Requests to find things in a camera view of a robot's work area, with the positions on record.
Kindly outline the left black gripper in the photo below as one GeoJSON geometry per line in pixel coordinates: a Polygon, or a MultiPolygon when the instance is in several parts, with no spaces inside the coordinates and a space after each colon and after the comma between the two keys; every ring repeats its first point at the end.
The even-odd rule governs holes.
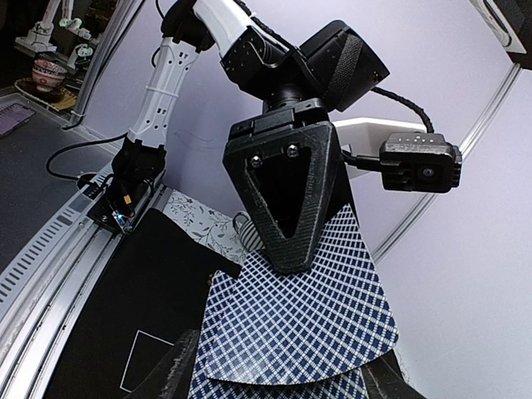
{"type": "Polygon", "coordinates": [[[324,225],[347,204],[347,170],[324,101],[233,124],[223,164],[273,270],[308,271],[324,225]]]}

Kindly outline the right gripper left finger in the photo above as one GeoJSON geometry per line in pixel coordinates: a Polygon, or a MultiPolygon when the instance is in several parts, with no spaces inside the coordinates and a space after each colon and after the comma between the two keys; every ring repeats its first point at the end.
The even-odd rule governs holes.
{"type": "Polygon", "coordinates": [[[181,334],[174,346],[161,358],[129,398],[187,398],[200,331],[189,329],[181,334]]]}

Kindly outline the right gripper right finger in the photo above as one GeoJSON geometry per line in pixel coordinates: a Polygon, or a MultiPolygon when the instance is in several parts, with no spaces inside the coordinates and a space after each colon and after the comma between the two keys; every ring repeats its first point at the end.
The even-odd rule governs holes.
{"type": "Polygon", "coordinates": [[[405,381],[393,350],[366,363],[361,371],[369,399],[426,399],[405,381]]]}

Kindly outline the blue playing card deck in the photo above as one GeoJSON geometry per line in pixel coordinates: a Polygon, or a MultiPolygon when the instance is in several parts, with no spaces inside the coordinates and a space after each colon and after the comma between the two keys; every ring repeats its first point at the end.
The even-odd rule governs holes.
{"type": "Polygon", "coordinates": [[[361,368],[399,338],[350,205],[324,226],[311,268],[280,275],[262,250],[214,274],[191,398],[364,398],[361,368]]]}

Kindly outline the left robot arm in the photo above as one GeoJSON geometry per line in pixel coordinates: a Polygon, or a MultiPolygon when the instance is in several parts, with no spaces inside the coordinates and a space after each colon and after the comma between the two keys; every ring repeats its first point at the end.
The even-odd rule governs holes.
{"type": "Polygon", "coordinates": [[[165,124],[201,52],[216,47],[238,88],[262,101],[234,124],[223,164],[258,231],[273,270],[308,271],[321,230],[345,204],[348,177],[332,111],[344,111],[388,76],[345,22],[294,46],[240,1],[178,1],[165,15],[157,67],[140,118],[111,163],[106,201],[128,230],[138,201],[165,168],[165,124]]]}

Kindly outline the striped metal cup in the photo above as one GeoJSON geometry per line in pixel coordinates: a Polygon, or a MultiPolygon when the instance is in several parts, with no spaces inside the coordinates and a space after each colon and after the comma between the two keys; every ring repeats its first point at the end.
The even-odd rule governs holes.
{"type": "Polygon", "coordinates": [[[247,212],[237,212],[232,224],[240,243],[248,252],[265,249],[264,242],[247,212]]]}

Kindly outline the black poker felt mat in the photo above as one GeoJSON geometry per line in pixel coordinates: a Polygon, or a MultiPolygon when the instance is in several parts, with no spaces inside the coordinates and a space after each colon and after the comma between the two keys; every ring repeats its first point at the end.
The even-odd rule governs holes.
{"type": "Polygon", "coordinates": [[[99,277],[45,396],[126,397],[185,331],[200,329],[209,277],[240,269],[149,209],[99,277]]]}

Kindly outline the front aluminium rail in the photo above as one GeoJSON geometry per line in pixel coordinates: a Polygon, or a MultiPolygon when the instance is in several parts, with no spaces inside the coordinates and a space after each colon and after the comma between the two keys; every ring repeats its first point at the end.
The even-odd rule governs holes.
{"type": "Polygon", "coordinates": [[[125,237],[104,207],[106,165],[1,274],[1,396],[42,398],[88,297],[125,237]]]}

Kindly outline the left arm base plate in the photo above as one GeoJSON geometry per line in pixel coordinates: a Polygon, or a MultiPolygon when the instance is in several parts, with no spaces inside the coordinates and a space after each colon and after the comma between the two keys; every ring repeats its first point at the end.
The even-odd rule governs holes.
{"type": "Polygon", "coordinates": [[[115,183],[111,172],[102,175],[85,174],[78,178],[77,188],[83,199],[89,200],[82,210],[98,226],[113,234],[130,234],[150,200],[155,198],[165,170],[155,178],[115,183]]]}

